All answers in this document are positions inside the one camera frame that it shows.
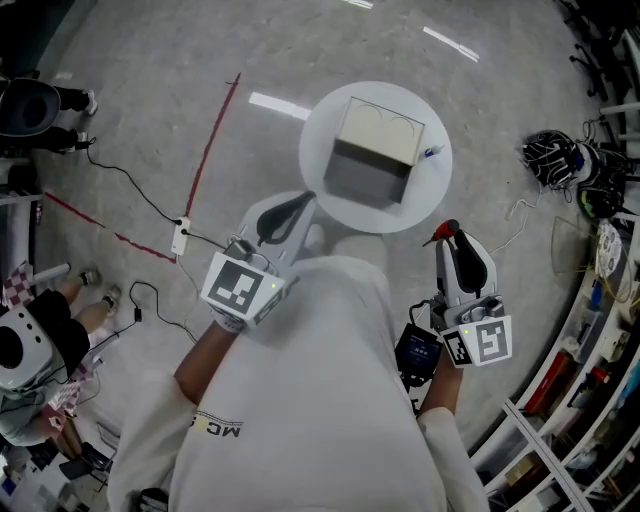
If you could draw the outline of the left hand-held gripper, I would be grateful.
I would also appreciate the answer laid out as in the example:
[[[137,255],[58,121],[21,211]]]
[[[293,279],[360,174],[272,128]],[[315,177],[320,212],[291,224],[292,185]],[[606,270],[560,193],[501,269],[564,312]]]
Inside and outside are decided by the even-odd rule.
[[[293,265],[316,210],[312,191],[284,192],[255,203],[223,252],[214,254],[200,297],[213,311],[255,328],[297,284]]]

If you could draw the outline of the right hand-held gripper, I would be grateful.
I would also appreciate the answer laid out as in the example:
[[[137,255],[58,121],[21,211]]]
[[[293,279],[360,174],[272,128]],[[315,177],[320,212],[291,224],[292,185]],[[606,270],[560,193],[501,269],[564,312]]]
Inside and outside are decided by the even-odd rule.
[[[457,306],[448,307],[443,296],[436,296],[431,327],[453,365],[481,367],[511,358],[511,316],[503,297],[490,294],[496,292],[497,274],[489,252],[472,235],[457,232],[436,243],[435,255],[438,289],[448,305]],[[479,299],[463,304],[468,294]]]

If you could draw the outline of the person's left hand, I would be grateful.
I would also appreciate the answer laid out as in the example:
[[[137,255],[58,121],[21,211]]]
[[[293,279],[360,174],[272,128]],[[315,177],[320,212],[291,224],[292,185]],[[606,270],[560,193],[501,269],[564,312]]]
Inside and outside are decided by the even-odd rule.
[[[245,322],[242,319],[219,308],[212,307],[211,315],[215,323],[229,333],[238,334],[245,327]]]

